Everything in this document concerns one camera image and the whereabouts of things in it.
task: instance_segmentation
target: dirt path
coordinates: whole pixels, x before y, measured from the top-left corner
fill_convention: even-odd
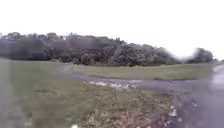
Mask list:
[[[25,128],[10,84],[10,62],[0,60],[0,128]]]

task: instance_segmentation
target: ground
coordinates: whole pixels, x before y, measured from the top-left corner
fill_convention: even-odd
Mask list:
[[[147,127],[167,113],[177,93],[88,85],[59,74],[64,64],[10,61],[21,110],[34,128]]]
[[[192,66],[194,70],[205,68]],[[170,124],[164,118],[167,115],[178,122],[172,128],[223,126],[222,68],[215,68],[213,77],[184,81],[109,79],[75,72],[73,68],[70,64],[0,59],[0,127],[68,128],[77,124],[84,128],[162,128]],[[124,89],[118,85],[128,86]],[[190,102],[177,102],[184,98]]]

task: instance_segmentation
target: grassy field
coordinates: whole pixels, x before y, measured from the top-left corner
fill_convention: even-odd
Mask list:
[[[180,64],[156,67],[94,67],[75,65],[72,70],[97,77],[120,79],[200,79],[211,73],[210,64]]]
[[[60,65],[37,61],[10,62],[15,93],[33,128],[70,128],[72,124],[82,128],[147,126],[169,111],[176,97],[175,94],[163,92],[116,90],[76,83],[57,74]],[[98,69],[79,67],[80,71],[89,73]]]

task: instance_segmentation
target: white sky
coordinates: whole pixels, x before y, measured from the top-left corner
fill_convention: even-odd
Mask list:
[[[0,32],[121,37],[187,56],[224,59],[222,0],[0,0]]]

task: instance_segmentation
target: treeline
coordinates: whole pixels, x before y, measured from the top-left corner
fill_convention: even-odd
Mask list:
[[[59,60],[74,64],[104,64],[110,66],[150,66],[181,63],[164,48],[128,44],[120,38],[81,36],[21,35],[13,32],[0,38],[0,55],[16,60]],[[185,63],[213,60],[211,52],[202,48]]]

